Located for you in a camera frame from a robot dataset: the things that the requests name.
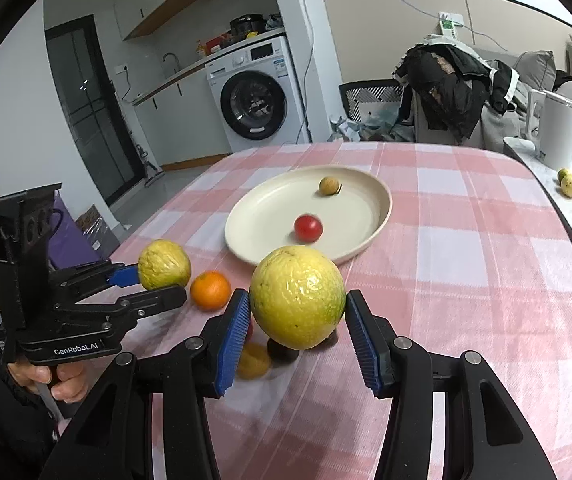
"tile floor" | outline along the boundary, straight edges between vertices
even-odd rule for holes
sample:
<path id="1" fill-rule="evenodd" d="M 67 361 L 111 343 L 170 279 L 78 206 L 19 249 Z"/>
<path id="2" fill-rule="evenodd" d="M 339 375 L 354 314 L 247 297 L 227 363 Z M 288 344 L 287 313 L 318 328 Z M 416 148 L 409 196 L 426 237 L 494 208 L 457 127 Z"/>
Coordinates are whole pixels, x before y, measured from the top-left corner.
<path id="1" fill-rule="evenodd" d="M 188 168 L 187 170 L 166 171 L 150 187 L 140 189 L 126 202 L 120 204 L 113 213 L 122 225 L 130 225 L 131 227 L 119 235 L 119 241 L 123 243 L 147 219 L 154 215 L 163 204 L 168 202 L 208 168 L 209 166 L 200 166 L 198 168 Z"/>

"red cherry tomato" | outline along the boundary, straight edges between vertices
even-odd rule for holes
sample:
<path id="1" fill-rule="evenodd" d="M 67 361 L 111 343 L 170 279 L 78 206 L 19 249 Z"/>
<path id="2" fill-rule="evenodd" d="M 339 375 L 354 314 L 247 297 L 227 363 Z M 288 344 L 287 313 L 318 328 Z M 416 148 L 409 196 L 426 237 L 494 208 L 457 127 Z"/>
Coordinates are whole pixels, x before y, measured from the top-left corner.
<path id="1" fill-rule="evenodd" d="M 295 220 L 295 234 L 302 242 L 316 242 L 322 233 L 322 222 L 316 216 L 301 215 Z"/>

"bottle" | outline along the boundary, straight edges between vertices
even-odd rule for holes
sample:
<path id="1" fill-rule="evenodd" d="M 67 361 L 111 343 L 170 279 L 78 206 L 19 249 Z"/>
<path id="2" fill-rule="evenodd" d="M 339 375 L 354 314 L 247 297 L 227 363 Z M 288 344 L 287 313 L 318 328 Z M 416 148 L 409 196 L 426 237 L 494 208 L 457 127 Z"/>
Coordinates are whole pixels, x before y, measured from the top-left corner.
<path id="1" fill-rule="evenodd" d="M 197 56 L 199 59 L 204 59 L 208 55 L 208 50 L 206 46 L 201 43 L 201 41 L 197 41 Z"/>

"control panel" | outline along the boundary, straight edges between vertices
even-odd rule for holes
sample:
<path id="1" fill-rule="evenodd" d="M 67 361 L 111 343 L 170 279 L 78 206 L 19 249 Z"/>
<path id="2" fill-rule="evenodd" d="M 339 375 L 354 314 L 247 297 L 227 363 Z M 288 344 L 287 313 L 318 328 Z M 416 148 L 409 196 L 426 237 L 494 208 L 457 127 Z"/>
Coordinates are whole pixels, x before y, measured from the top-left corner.
<path id="1" fill-rule="evenodd" d="M 267 58 L 283 56 L 282 39 L 279 37 L 271 38 L 246 48 L 240 48 L 207 63 L 208 82 L 213 84 L 215 80 L 241 68 L 251 70 L 253 65 L 265 62 Z"/>

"electric kettle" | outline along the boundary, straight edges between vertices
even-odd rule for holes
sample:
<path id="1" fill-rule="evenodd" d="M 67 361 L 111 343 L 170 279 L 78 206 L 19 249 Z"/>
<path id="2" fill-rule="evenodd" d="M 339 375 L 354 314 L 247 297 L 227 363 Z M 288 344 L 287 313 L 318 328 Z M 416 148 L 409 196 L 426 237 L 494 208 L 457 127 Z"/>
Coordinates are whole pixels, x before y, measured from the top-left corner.
<path id="1" fill-rule="evenodd" d="M 535 106 L 541 105 L 540 127 L 532 131 Z M 572 161 L 572 101 L 548 91 L 528 93 L 526 138 L 535 145 L 536 157 L 549 168 L 559 171 Z"/>

